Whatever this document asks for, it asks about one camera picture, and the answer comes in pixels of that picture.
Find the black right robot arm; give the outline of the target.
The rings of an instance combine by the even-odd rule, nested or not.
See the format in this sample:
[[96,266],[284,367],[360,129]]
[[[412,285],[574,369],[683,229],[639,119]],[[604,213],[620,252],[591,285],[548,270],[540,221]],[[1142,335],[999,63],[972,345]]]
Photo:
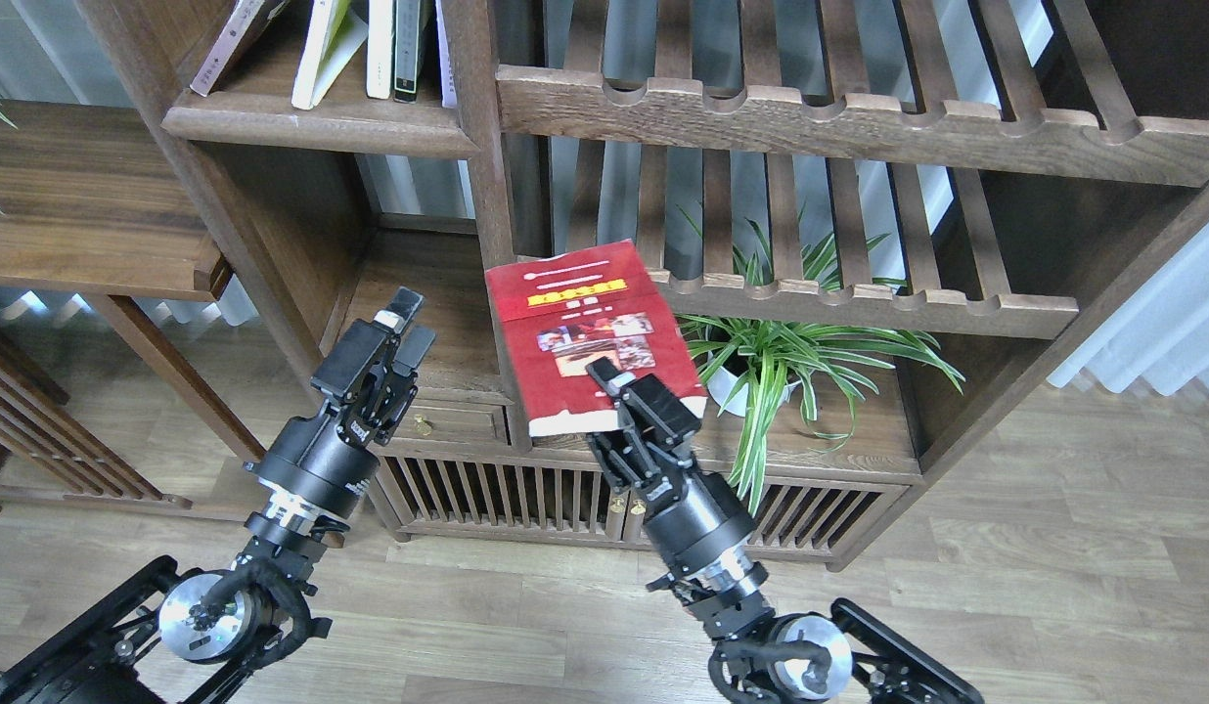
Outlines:
[[644,500],[642,527],[669,590],[707,633],[708,676],[733,703],[816,703],[858,682],[873,703],[979,703],[980,692],[849,598],[829,616],[776,614],[762,584],[767,569],[747,555],[751,512],[724,477],[698,464],[701,419],[654,375],[621,373],[611,360],[588,374],[617,411],[617,428],[588,433],[609,485]]

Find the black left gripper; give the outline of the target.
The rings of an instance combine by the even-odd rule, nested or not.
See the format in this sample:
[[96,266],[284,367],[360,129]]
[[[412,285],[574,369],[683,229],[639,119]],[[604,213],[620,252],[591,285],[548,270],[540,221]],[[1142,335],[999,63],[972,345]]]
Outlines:
[[423,302],[424,295],[400,285],[374,321],[353,322],[337,340],[311,375],[311,386],[324,396],[317,415],[289,419],[264,461],[250,467],[272,491],[251,524],[351,517],[377,471],[369,446],[391,442],[436,339],[428,327],[411,327]]

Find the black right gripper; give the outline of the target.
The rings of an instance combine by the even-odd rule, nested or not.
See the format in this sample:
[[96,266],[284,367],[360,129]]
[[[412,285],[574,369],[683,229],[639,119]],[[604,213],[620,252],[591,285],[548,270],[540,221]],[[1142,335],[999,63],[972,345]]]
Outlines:
[[642,527],[667,567],[653,588],[756,588],[744,544],[754,520],[725,478],[702,472],[693,451],[701,419],[661,380],[596,358],[588,374],[617,410],[618,429],[588,432],[588,448],[613,492],[644,501]]

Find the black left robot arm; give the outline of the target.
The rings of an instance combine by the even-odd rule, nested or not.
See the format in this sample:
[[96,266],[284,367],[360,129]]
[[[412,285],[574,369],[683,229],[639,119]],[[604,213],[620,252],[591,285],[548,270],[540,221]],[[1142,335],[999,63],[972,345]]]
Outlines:
[[376,475],[371,445],[391,442],[417,396],[434,340],[413,324],[422,306],[420,293],[400,288],[318,367],[318,412],[288,420],[264,461],[247,464],[270,496],[248,517],[251,538],[232,566],[179,572],[174,558],[155,558],[10,668],[0,703],[157,703],[135,663],[158,644],[215,667],[189,702],[224,703],[251,674],[326,637],[331,621],[310,614],[310,576]]

